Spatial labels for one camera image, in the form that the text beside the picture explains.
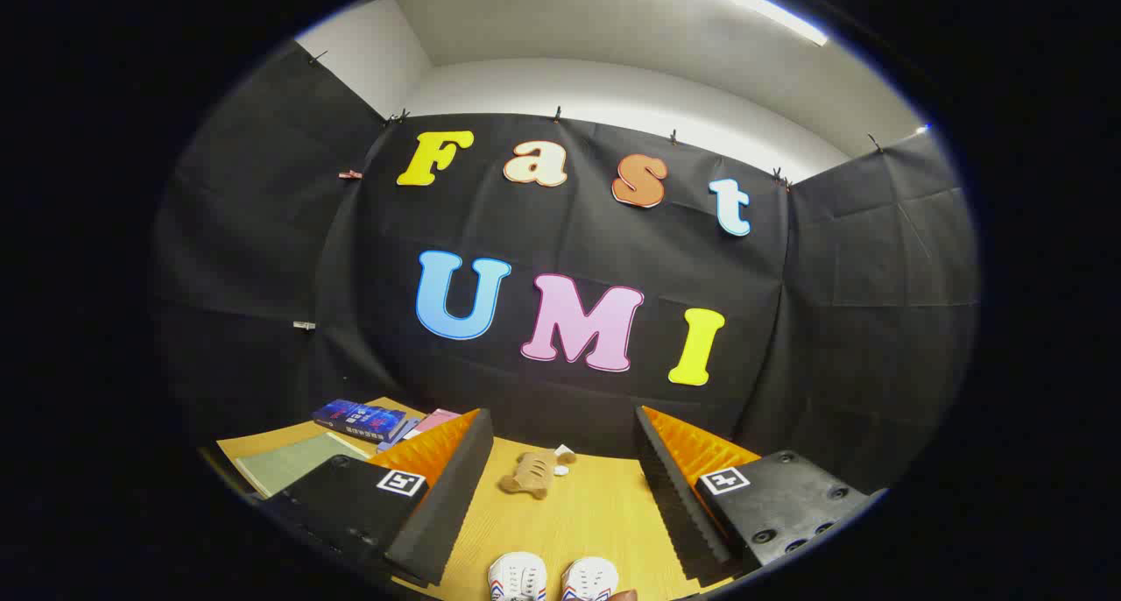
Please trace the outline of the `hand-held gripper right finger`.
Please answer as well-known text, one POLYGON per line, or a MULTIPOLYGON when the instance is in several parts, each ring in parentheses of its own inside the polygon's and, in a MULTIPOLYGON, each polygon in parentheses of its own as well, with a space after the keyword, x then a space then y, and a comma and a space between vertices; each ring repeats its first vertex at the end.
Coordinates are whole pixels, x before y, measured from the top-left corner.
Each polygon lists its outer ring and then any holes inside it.
POLYGON ((708 586, 793 560, 884 497, 789 449, 758 455, 640 406, 639 464, 685 577, 708 586))

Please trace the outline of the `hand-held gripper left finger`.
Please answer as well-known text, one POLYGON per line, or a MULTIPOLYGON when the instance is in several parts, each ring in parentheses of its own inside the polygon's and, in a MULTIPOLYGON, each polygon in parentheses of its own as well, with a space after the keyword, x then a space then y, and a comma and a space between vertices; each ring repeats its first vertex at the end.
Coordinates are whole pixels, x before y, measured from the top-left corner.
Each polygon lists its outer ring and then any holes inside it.
POLYGON ((333 455, 261 509, 359 576, 438 584, 493 440, 490 412, 474 409, 370 460, 333 455))

